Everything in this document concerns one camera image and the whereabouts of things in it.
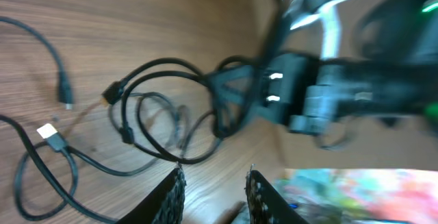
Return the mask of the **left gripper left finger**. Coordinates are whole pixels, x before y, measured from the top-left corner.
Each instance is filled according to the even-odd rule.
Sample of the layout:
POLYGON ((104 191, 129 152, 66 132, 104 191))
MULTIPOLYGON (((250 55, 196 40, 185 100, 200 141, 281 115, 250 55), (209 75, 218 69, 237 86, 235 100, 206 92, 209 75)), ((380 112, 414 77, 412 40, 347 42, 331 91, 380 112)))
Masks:
POLYGON ((116 224, 180 224, 183 219, 185 187, 183 169, 177 166, 116 224))

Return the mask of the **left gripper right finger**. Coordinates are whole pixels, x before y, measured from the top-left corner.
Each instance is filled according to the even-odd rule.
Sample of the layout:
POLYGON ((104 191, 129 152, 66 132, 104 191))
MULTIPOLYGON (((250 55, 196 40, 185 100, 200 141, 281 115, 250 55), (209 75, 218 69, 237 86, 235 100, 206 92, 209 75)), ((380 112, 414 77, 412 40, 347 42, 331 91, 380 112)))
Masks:
POLYGON ((245 192, 251 224, 308 224, 259 171, 247 173, 245 192))

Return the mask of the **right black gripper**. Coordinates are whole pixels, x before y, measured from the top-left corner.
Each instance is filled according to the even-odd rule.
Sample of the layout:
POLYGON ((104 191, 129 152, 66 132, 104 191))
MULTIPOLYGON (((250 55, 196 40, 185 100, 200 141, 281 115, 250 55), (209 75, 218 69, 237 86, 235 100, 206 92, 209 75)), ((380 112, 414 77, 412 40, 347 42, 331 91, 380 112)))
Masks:
POLYGON ((241 64, 216 69, 205 76, 212 91, 213 135, 233 136, 257 114, 283 125, 290 133, 322 135, 337 111, 338 78, 336 62, 294 53, 278 55, 261 66, 241 64), (244 98, 237 114, 223 97, 244 98))

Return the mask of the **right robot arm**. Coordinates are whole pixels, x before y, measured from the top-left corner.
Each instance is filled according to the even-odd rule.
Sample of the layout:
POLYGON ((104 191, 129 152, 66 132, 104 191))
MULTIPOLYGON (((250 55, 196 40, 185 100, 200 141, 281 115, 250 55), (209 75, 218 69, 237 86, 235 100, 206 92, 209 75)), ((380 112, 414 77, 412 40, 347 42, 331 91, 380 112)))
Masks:
POLYGON ((223 101, 321 137, 346 116, 388 126, 437 102, 437 0, 384 0, 352 32, 356 60, 339 55, 335 8, 347 0, 276 0, 258 56, 227 58, 207 76, 223 101))

